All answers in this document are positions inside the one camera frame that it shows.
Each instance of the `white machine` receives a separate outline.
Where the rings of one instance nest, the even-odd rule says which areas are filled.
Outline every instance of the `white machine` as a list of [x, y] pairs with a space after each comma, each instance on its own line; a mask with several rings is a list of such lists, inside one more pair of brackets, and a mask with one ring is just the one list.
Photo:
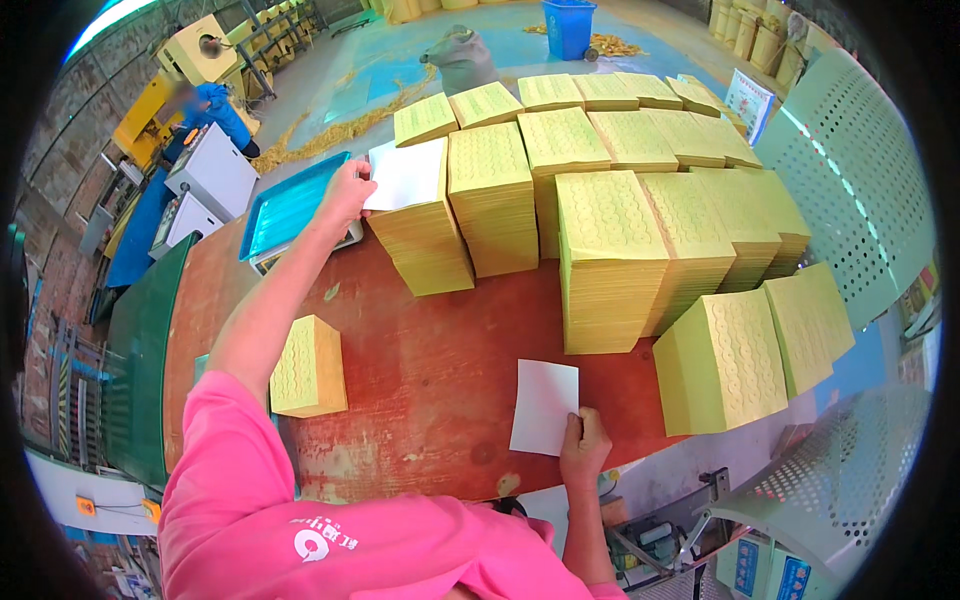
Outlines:
[[257, 177], [227, 134], [212, 123], [183, 150], [166, 184], [178, 196], [190, 192], [226, 223], [247, 211]]
[[163, 209], [160, 225], [156, 228], [154, 244], [147, 254], [153, 260], [159, 260], [193, 231], [199, 231], [207, 236], [223, 225], [223, 221], [200, 204], [193, 194], [183, 192]]
[[748, 534], [717, 556], [717, 579], [738, 598], [826, 600], [839, 590], [830, 579], [775, 541]]

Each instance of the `blue floor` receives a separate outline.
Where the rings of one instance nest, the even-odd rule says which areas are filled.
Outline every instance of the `blue floor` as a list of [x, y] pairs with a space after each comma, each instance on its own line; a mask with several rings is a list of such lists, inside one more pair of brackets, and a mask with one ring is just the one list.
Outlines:
[[[451, 26], [458, 24], [481, 35], [504, 78], [563, 72], [631, 71], [661, 78], [686, 73], [704, 82], [717, 95], [726, 95], [726, 88], [688, 57], [650, 32], [626, 24], [603, 9], [594, 12], [593, 31], [620, 36], [627, 43], [639, 45], [649, 56], [601, 57], [597, 62], [563, 61], [549, 54], [546, 36], [522, 30], [543, 21], [540, 3], [511, 2], [463, 11], [434, 11], [402, 25], [389, 25], [381, 19], [343, 34], [343, 45], [335, 56], [325, 59], [334, 61], [330, 72], [338, 80], [351, 71], [353, 77], [335, 84], [327, 101], [312, 107], [313, 112], [292, 136], [290, 148], [298, 148], [330, 124], [347, 121], [389, 103], [400, 85], [421, 81], [424, 71], [420, 55]], [[341, 25], [334, 24], [331, 30]], [[323, 81], [317, 84], [327, 85]], [[439, 91], [439, 88], [437, 83], [427, 91]]]

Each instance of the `person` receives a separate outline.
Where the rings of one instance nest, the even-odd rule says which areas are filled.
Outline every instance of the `person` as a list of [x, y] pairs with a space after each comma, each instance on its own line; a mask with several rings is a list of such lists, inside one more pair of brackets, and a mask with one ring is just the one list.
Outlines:
[[225, 85], [207, 83], [194, 86], [187, 80], [178, 81], [174, 102], [182, 108], [185, 117], [179, 123], [174, 123], [173, 128], [192, 130], [216, 123], [240, 154], [257, 158], [260, 156], [260, 147], [251, 139], [250, 130], [228, 102], [228, 96]]
[[612, 444], [595, 410], [569, 415], [560, 473], [563, 561], [552, 526], [490, 503], [405, 494], [294, 501], [294, 473], [263, 410], [298, 308], [376, 183], [349, 160], [290, 249], [229, 316], [183, 409], [183, 454], [158, 526], [167, 598], [622, 599], [596, 479]]

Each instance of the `wooden table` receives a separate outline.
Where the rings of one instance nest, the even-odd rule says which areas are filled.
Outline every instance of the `wooden table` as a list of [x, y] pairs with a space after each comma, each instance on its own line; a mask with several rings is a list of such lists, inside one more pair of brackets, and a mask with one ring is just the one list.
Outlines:
[[[237, 261], [244, 225], [226, 224], [187, 256], [164, 370], [168, 470], [182, 454], [194, 359], [259, 279]], [[316, 314], [341, 332], [349, 410], [293, 419], [303, 497], [479, 500], [559, 485], [556, 458], [507, 449], [518, 358], [580, 368], [581, 405], [600, 411], [613, 440], [606, 468], [679, 442], [664, 434], [653, 339], [629, 354], [564, 355], [558, 268], [544, 260], [473, 290], [414, 298], [368, 228], [336, 251], [298, 317]]]

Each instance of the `printed logo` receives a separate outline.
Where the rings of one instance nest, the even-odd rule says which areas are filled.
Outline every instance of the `printed logo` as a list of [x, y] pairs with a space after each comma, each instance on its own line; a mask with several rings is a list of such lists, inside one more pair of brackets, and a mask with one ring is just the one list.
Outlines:
[[320, 532], [313, 529], [301, 529], [294, 538], [294, 549], [305, 563], [320, 561], [330, 551]]

